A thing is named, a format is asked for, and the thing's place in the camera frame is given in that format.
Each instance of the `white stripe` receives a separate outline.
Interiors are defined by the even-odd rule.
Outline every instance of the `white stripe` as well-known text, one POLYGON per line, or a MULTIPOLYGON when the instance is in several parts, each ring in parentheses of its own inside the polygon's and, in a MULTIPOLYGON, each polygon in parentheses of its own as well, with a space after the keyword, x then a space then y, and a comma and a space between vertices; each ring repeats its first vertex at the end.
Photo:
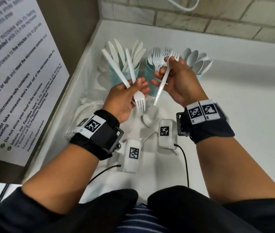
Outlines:
POLYGON ((144 227, 130 227, 130 226, 123 226, 123 227, 117 227, 117 228, 131 228, 131 229, 138 229, 138 230, 144 230, 144 231, 151 231, 151 232, 156 232, 156 233, 163 233, 162 231, 155 231, 152 229, 144 228, 144 227))
POLYGON ((148 209, 148 208, 132 208, 132 209, 139 209, 139 210, 152 211, 152 210, 150 210, 150 209, 148 209))
POLYGON ((156 218, 156 219, 159 219, 159 218, 157 218, 157 217, 155 217, 155 216, 151 216, 151 215, 143 214, 143 213, 139 213, 139 214, 129 214, 129 213, 127 213, 127 214, 126 214, 126 216, 138 216, 138 215, 150 216, 150 217, 154 217, 154 218, 156 218))
POLYGON ((162 227, 162 228, 167 230, 167 228, 163 227, 162 225, 159 225, 159 224, 156 224, 156 223, 153 223, 153 222, 149 222, 149 221, 139 220, 139 219, 125 220, 123 222, 144 222, 144 223, 153 224, 153 225, 158 226, 158 227, 162 227))

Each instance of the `paper sign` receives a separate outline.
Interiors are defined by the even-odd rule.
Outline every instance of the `paper sign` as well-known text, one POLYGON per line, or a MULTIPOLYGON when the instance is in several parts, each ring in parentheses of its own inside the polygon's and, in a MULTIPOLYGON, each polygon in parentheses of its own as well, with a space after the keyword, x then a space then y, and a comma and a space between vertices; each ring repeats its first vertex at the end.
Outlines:
POLYGON ((26 165, 68 78, 36 0, 0 0, 0 160, 26 165))

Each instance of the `forearm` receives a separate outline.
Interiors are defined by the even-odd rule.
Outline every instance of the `forearm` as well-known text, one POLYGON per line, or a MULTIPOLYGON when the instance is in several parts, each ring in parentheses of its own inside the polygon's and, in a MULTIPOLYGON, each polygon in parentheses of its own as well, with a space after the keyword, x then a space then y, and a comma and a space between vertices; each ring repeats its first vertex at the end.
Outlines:
POLYGON ((99 159, 69 144, 56 158, 23 186, 23 192, 47 209, 66 214, 78 204, 99 159))
POLYGON ((224 204, 275 198, 275 183, 233 138, 211 137, 197 144, 211 199, 224 204))

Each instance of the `hand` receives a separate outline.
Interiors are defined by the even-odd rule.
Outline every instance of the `hand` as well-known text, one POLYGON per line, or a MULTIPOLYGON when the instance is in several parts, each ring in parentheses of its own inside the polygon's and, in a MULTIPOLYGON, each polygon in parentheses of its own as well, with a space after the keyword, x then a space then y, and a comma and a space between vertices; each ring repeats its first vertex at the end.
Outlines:
MULTIPOLYGON (((208 100, 197 76, 182 58, 176 61, 174 57, 171 57, 169 63, 171 71, 164 90, 170 94, 176 103, 185 108, 194 102, 208 100)), ((154 76, 162 80, 166 70, 167 67, 162 67, 159 72, 155 71, 154 76)), ((160 82, 155 79, 151 79, 151 83, 156 87, 160 86, 160 82)))
POLYGON ((140 90, 146 98, 147 93, 151 90, 149 87, 146 87, 148 82, 145 78, 137 78, 133 85, 132 80, 128 82, 131 85, 128 89, 123 83, 114 86, 110 90, 102 108, 114 115, 120 123, 127 121, 132 109, 135 107, 135 105, 131 103, 134 94, 140 90))

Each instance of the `tile wall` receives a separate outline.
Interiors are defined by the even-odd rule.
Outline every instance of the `tile wall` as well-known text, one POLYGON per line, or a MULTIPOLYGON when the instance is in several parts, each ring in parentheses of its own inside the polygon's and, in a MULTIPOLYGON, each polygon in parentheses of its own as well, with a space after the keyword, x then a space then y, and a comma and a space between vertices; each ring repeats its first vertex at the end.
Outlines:
POLYGON ((166 0, 99 0, 99 8, 105 19, 275 43, 275 0, 200 0, 192 12, 166 0))

